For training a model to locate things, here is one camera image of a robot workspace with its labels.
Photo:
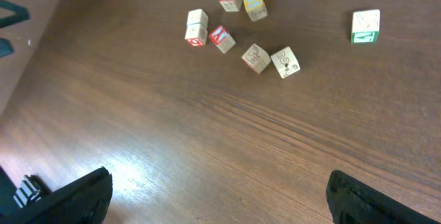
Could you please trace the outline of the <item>wooden block red side engraved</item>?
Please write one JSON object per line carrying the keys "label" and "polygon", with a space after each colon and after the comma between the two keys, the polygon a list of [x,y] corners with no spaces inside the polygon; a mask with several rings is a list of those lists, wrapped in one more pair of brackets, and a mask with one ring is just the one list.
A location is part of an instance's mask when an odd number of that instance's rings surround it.
{"label": "wooden block red side engraved", "polygon": [[271,58],[268,53],[255,43],[249,47],[241,58],[253,71],[258,74],[260,74],[271,63]]}

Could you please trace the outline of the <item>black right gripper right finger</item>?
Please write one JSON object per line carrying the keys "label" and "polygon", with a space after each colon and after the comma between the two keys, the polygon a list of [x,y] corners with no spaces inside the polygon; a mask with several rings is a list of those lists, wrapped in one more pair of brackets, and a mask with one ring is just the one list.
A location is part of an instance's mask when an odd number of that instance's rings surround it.
{"label": "black right gripper right finger", "polygon": [[331,173],[326,197],[335,224],[440,224],[340,170]]}

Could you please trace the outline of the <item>wooden block red letter Y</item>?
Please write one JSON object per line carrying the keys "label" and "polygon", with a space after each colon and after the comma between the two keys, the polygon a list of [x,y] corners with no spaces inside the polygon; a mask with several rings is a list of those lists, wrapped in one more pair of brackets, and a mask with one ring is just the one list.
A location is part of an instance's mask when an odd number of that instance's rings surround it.
{"label": "wooden block red letter Y", "polygon": [[223,54],[227,53],[236,45],[235,40],[224,26],[218,26],[215,28],[210,33],[209,37]]}

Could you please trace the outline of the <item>wooden block yellow side engraved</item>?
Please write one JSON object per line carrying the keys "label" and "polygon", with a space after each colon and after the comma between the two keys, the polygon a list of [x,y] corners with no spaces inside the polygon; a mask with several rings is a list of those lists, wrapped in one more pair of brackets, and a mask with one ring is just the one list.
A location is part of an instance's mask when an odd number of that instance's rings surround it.
{"label": "wooden block yellow side engraved", "polygon": [[300,64],[289,46],[271,55],[270,58],[282,79],[300,71]]}

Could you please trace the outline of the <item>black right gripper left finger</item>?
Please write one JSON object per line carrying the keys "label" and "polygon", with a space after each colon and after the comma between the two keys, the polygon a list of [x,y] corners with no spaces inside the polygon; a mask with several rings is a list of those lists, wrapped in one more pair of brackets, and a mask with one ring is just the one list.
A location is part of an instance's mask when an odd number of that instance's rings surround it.
{"label": "black right gripper left finger", "polygon": [[25,175],[15,186],[2,170],[1,222],[101,224],[112,193],[112,175],[104,167],[53,192],[35,175]]}

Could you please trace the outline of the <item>wooden block green letter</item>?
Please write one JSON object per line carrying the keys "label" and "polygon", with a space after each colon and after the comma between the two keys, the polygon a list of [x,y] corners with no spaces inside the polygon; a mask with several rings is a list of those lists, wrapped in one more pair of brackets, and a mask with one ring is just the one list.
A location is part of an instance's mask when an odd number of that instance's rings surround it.
{"label": "wooden block green letter", "polygon": [[351,42],[375,43],[380,32],[380,10],[363,10],[353,13]]}

